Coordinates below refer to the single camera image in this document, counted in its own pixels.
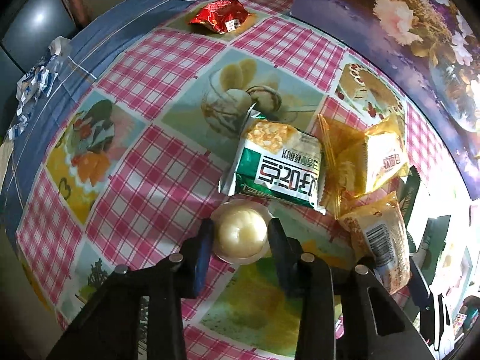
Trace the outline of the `cream jelly cup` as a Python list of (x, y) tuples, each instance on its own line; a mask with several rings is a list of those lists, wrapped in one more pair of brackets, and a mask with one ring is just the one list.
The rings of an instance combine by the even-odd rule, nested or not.
[(265, 205), (249, 200), (232, 200), (212, 213), (213, 252), (230, 264), (255, 263), (269, 252), (268, 224), (273, 218)]

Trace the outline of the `orange barcode bread packet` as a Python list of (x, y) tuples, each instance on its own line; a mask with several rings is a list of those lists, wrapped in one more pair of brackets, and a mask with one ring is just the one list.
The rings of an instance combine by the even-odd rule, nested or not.
[(410, 279), (409, 246), (397, 194), (359, 205), (338, 222), (349, 231), (355, 257), (371, 257), (386, 291), (394, 294)]

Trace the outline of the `green white cracker packet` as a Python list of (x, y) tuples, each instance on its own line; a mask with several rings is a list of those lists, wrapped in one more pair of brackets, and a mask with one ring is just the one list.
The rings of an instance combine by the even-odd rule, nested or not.
[(272, 198), (322, 215), (326, 156), (319, 139), (298, 128), (272, 121), (255, 108), (243, 120), (238, 147), (218, 191)]

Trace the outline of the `yellow soft bread packet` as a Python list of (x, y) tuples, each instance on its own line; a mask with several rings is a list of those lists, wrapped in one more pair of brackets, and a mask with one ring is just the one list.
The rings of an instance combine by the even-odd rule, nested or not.
[(358, 130), (336, 119), (317, 116), (326, 160), (326, 209), (335, 219), (354, 201), (408, 174), (401, 119), (389, 115), (380, 123)]

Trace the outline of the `red foil candy packet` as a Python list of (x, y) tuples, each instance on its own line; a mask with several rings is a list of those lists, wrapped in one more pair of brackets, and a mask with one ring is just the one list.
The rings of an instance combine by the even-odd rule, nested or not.
[(202, 7), (189, 24), (202, 25), (213, 33), (225, 34), (240, 28), (249, 16), (239, 0), (216, 0)]

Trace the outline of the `white tray with green rim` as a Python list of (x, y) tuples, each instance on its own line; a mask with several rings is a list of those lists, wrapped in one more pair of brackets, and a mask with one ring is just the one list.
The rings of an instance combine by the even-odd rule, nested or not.
[[(411, 231), (425, 225), (421, 242), (411, 258), (421, 269), (430, 289), (434, 293), (442, 293), (451, 316), (454, 336), (455, 318), (463, 305), (473, 270), (459, 213), (458, 205), (440, 199), (437, 193), (420, 189), (407, 227)], [(413, 322), (418, 321), (420, 328), (420, 311), (410, 293), (403, 311)]]

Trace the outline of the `pink checkered tablecloth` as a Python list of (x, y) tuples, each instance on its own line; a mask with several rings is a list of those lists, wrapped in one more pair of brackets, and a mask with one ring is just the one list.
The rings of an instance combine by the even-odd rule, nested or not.
[(290, 119), (310, 131), (317, 113), (356, 128), (367, 122), (333, 95), (352, 52), (290, 17), (293, 0), (239, 0), (250, 16), (231, 33), (189, 24), (209, 2), (160, 23), (95, 80), (50, 140), (16, 233), (41, 301), (66, 328), (119, 263), (150, 267), (224, 200), (217, 191), (236, 145), (200, 106), (216, 67), (253, 59), (274, 73)]

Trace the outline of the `crumpled blue white wrapper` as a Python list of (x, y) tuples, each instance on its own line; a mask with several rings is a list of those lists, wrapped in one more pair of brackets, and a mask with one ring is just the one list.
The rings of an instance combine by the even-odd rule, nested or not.
[(18, 106), (16, 116), (7, 130), (7, 139), (15, 140), (28, 126), (38, 100), (49, 97), (61, 67), (72, 50), (71, 41), (58, 36), (42, 57), (16, 84)]

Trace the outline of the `floral painting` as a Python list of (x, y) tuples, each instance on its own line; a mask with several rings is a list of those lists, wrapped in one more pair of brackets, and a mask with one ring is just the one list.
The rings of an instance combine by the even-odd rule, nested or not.
[(454, 0), (294, 0), (290, 13), (387, 74), (479, 198), (479, 35)]

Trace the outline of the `dark television screen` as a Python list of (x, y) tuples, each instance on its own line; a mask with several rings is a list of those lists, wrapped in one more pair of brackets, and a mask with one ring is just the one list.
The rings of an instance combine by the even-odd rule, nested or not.
[(1, 122), (15, 112), (17, 81), (47, 50), (50, 42), (77, 33), (64, 0), (26, 0), (1, 30)]

